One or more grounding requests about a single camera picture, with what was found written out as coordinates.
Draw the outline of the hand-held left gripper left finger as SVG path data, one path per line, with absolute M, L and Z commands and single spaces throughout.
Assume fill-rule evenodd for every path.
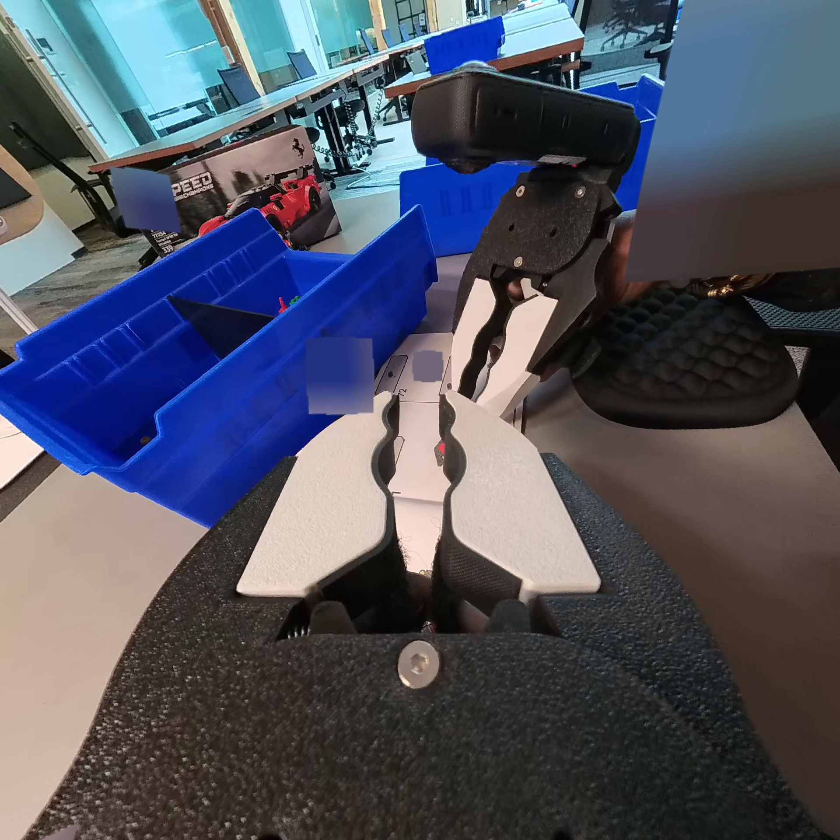
M 406 564 L 389 489 L 400 408 L 398 395 L 379 393 L 372 412 L 342 416 L 297 454 L 238 595 L 340 602 L 351 617 L 403 599 Z

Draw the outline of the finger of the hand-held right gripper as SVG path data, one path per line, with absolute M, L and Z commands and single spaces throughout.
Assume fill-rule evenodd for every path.
M 508 282 L 476 278 L 451 346 L 451 390 L 469 399 L 477 396 L 478 379 L 487 365 L 489 348 L 505 329 L 512 302 Z
M 541 342 L 551 337 L 559 305 L 554 298 L 535 295 L 511 310 L 502 347 L 475 397 L 488 414 L 508 417 L 540 383 L 541 375 L 533 369 L 546 352 Z

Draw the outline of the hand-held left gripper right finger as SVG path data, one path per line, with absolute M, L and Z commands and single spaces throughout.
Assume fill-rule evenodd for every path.
M 549 468 L 514 426 L 467 397 L 440 397 L 442 529 L 432 593 L 442 621 L 467 603 L 486 616 L 501 602 L 593 595 L 602 578 Z

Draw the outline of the lego instruction booklet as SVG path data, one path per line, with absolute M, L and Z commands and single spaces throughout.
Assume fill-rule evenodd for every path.
M 395 524 L 406 567 L 431 577 L 443 523 L 443 502 L 449 486 L 439 449 L 439 402 L 451 385 L 452 335 L 418 332 L 409 335 L 383 363 L 374 392 L 399 399 L 398 435 L 394 442 L 395 474 L 389 490 L 395 503 Z M 416 354 L 440 354 L 443 372 L 434 381 L 420 381 L 413 372 Z

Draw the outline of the lego set cardboard box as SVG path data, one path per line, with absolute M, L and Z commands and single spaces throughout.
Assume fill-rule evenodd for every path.
M 341 223 L 312 142 L 319 131 L 291 124 L 183 159 L 160 170 L 172 186 L 180 233 L 144 232 L 152 265 L 250 209 L 258 210 L 292 249 L 341 233 Z

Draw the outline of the person's right hand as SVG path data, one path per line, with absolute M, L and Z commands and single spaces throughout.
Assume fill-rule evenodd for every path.
M 605 310 L 625 305 L 660 286 L 657 281 L 626 280 L 636 211 L 625 211 L 614 220 L 612 239 L 597 267 L 602 283 L 602 305 Z

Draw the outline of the large blue plastic bin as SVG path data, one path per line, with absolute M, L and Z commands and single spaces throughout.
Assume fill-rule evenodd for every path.
M 309 412 L 307 342 L 339 340 L 343 367 L 369 340 L 376 374 L 436 279 L 419 205 L 355 255 L 292 250 L 250 210 L 18 342 L 2 414 L 78 474 L 209 528 L 334 420 Z M 276 319 L 219 360 L 170 295 Z

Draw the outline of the black honeycomb cushion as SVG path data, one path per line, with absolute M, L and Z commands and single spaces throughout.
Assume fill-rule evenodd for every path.
M 591 347 L 574 388 L 594 413 L 630 427 L 761 425 L 799 389 L 784 342 L 740 297 L 650 292 L 602 316 Z

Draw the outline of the brown-edged office desk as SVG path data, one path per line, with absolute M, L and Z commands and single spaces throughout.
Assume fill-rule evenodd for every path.
M 531 10 L 489 18 L 485 23 L 491 20 L 502 21 L 505 29 L 504 43 L 498 48 L 497 56 L 485 59 L 467 56 L 458 60 L 454 67 L 460 67 L 465 62 L 482 60 L 498 71 L 515 70 L 543 65 L 552 60 L 571 60 L 570 56 L 580 53 L 584 46 L 584 34 L 564 3 L 549 6 L 543 4 Z M 424 48 L 427 56 L 430 41 L 441 37 L 465 40 L 482 25 L 483 23 L 466 24 L 426 37 Z M 413 72 L 386 87 L 385 97 L 394 99 L 413 95 L 422 85 L 440 75 L 441 73 L 435 74 L 430 70 Z
M 214 142 L 269 118 L 282 117 L 289 121 L 329 112 L 334 102 L 346 98 L 353 89 L 362 90 L 365 83 L 380 76 L 386 61 L 385 54 L 378 54 L 319 77 L 293 82 L 137 149 L 91 163 L 89 172 L 101 175 L 125 166 L 159 172 L 184 155 L 202 154 Z

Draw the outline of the black bin divider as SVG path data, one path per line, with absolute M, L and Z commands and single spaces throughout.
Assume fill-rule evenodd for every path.
M 235 352 L 276 317 L 170 295 L 168 302 L 189 322 L 219 360 Z

